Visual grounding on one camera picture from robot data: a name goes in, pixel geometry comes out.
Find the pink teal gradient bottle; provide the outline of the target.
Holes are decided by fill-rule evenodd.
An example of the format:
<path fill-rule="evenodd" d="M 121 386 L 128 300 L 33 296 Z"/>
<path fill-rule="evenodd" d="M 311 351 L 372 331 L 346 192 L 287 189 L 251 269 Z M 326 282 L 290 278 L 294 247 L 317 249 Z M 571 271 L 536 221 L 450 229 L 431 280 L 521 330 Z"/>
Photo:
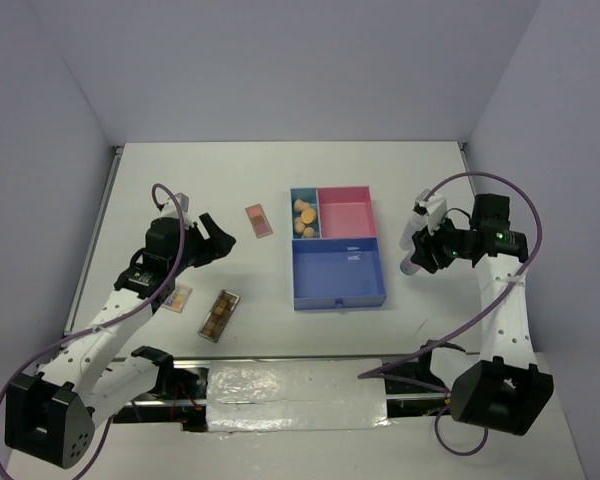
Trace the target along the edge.
<path fill-rule="evenodd" d="M 404 275 L 413 276 L 421 269 L 421 266 L 412 260 L 412 256 L 413 253 L 408 252 L 400 262 L 400 270 Z"/>

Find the pink blush palette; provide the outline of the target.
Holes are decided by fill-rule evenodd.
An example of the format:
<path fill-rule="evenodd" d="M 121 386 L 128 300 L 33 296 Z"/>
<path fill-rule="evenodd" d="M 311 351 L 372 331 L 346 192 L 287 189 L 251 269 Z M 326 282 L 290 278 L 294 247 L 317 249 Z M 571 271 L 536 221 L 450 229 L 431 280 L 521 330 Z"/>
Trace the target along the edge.
<path fill-rule="evenodd" d="M 263 238 L 273 233 L 264 209 L 260 204 L 246 207 L 245 212 L 257 238 Z"/>

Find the colourful eyeshadow palette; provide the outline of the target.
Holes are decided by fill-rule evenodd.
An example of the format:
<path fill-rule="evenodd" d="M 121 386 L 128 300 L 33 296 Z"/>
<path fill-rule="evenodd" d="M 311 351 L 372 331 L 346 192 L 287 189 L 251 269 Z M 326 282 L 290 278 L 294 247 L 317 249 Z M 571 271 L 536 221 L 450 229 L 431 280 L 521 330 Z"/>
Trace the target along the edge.
<path fill-rule="evenodd" d="M 177 284 L 173 292 L 164 300 L 161 307 L 163 309 L 181 313 L 188 301 L 192 289 L 183 284 Z"/>

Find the beige makeup sponge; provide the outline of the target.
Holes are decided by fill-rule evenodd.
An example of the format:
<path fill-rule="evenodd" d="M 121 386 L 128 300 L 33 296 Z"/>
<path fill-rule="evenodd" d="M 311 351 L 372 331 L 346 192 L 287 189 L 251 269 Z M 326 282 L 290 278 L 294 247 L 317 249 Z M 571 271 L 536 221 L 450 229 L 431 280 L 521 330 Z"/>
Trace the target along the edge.
<path fill-rule="evenodd" d="M 310 209 L 310 208 L 311 208 L 311 204 L 302 199 L 296 199 L 293 204 L 293 211 L 295 213 L 302 213 L 305 210 Z"/>
<path fill-rule="evenodd" d="M 307 208 L 301 212 L 300 219 L 305 225 L 310 225 L 316 221 L 317 212 L 313 208 Z"/>
<path fill-rule="evenodd" d="M 302 232 L 303 238 L 314 238 L 316 236 L 316 230 L 313 227 L 305 227 Z"/>
<path fill-rule="evenodd" d="M 306 225 L 300 219 L 296 219 L 293 222 L 293 225 L 294 225 L 294 232 L 297 234 L 302 234 L 306 228 Z"/>

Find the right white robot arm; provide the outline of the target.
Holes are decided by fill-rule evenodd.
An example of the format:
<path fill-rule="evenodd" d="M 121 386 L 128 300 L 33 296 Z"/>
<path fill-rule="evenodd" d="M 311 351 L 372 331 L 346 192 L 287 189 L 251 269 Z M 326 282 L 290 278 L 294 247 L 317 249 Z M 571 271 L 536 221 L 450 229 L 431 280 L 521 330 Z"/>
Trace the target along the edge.
<path fill-rule="evenodd" d="M 478 325 L 479 355 L 445 342 L 419 359 L 417 384 L 427 391 L 447 387 L 457 422 L 525 435 L 550 400 L 554 382 L 541 372 L 533 351 L 521 269 L 527 240 L 510 228 L 508 198 L 476 196 L 469 226 L 461 229 L 448 218 L 445 198 L 434 194 L 417 200 L 406 231 L 414 246 L 412 263 L 429 273 L 455 260 L 471 262 L 486 313 Z"/>

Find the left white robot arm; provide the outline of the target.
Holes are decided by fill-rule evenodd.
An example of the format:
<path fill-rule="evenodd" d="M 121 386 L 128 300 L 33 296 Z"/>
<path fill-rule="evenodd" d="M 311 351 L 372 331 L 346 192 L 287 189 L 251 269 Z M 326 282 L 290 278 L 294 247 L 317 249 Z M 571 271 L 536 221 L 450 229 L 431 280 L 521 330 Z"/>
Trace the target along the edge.
<path fill-rule="evenodd" d="M 130 337 L 159 310 L 175 279 L 226 257 L 236 240 L 204 213 L 198 221 L 163 215 L 118 276 L 84 336 L 34 375 L 21 373 L 6 390 L 8 447 L 63 469 L 86 454 L 95 430 L 142 393 L 164 398 L 175 389 L 172 355 L 148 346 L 112 362 Z"/>

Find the brown eyeshadow palette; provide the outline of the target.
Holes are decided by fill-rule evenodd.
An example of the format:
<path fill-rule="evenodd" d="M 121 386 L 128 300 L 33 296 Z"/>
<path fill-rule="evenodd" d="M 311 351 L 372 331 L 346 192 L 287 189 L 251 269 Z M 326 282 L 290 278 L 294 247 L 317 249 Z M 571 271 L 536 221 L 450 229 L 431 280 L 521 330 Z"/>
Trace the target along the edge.
<path fill-rule="evenodd" d="M 217 343 L 235 312 L 239 301 L 239 295 L 222 290 L 198 330 L 198 335 L 208 341 Z"/>

